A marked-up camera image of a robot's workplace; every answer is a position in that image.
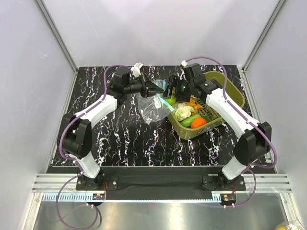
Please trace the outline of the clear zip top bag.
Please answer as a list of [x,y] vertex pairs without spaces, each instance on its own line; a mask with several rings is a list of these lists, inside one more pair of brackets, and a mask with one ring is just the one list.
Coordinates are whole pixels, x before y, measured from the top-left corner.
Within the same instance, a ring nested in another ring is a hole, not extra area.
[[[155,80],[154,83],[164,90],[167,87],[165,80]],[[161,121],[174,111],[173,106],[164,100],[163,93],[148,98],[143,98],[139,93],[137,94],[137,100],[138,110],[147,124]]]

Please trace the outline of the green toy apple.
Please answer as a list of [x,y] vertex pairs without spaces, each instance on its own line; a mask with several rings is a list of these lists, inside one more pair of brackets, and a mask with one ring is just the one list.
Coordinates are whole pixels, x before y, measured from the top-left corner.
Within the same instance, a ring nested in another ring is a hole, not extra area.
[[174,104],[176,102],[176,98],[175,97],[171,97],[171,98],[164,98],[164,100],[169,103],[170,105]]

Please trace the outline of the olive green plastic bin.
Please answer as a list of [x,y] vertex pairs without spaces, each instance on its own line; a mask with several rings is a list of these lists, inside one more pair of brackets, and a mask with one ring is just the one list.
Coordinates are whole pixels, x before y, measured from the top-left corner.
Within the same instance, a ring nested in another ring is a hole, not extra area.
[[[244,106],[245,98],[243,94],[230,80],[227,81],[226,92],[238,106],[241,108]],[[202,106],[202,108],[198,109],[198,114],[207,121],[205,125],[195,129],[184,127],[175,118],[173,112],[167,116],[178,136],[185,140],[192,139],[224,123],[224,119],[213,108],[209,107],[200,99],[193,98],[193,100]]]

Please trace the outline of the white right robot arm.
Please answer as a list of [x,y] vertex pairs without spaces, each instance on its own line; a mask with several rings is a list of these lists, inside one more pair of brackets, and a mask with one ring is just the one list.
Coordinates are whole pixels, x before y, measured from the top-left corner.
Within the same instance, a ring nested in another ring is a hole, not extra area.
[[267,123],[260,123],[242,110],[226,93],[226,85],[216,80],[206,80],[197,63],[187,64],[182,61],[181,69],[184,78],[172,76],[169,79],[165,97],[175,94],[176,103],[172,114],[177,121],[184,121],[182,115],[195,112],[187,105],[190,98],[195,96],[209,107],[213,108],[227,124],[235,131],[238,143],[234,147],[234,155],[222,168],[217,177],[217,185],[224,190],[235,184],[235,179],[246,172],[255,161],[270,150],[274,150],[271,143],[272,127]]

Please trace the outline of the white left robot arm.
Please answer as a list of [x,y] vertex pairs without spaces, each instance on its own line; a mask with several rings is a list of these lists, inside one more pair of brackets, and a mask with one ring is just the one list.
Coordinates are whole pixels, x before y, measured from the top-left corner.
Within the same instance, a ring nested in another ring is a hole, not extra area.
[[75,114],[66,113],[61,120],[57,146],[61,156],[72,160],[87,178],[87,184],[94,190],[103,186],[103,170],[91,153],[92,129],[109,113],[117,110],[129,94],[139,93],[148,98],[163,93],[164,89],[151,81],[141,71],[142,64],[129,68],[118,66],[109,83],[104,83],[104,93],[90,106]]

